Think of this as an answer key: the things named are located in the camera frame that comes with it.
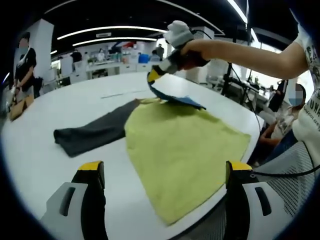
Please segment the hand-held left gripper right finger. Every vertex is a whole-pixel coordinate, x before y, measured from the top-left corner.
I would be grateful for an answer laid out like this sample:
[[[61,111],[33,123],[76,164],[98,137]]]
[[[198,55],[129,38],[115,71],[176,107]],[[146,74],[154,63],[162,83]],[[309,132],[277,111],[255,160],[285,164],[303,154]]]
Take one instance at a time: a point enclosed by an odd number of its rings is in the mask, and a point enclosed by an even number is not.
[[[278,194],[259,181],[251,166],[226,162],[226,240],[274,240]]]

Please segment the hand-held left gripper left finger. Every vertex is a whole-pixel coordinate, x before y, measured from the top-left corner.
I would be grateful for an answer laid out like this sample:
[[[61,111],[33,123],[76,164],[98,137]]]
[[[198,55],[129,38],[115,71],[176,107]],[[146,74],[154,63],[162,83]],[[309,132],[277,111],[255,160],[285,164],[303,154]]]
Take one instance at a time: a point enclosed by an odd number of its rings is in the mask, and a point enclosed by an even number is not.
[[[78,168],[47,200],[42,226],[57,240],[106,240],[104,162]]]

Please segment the person's right hand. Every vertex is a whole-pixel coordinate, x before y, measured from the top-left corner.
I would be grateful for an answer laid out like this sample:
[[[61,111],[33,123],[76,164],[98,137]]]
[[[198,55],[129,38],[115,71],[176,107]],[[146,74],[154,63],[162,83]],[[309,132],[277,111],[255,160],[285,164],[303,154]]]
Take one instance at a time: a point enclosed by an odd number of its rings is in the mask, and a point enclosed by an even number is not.
[[[211,40],[195,39],[189,41],[181,50],[182,70],[190,70],[195,67],[203,67],[210,60]]]

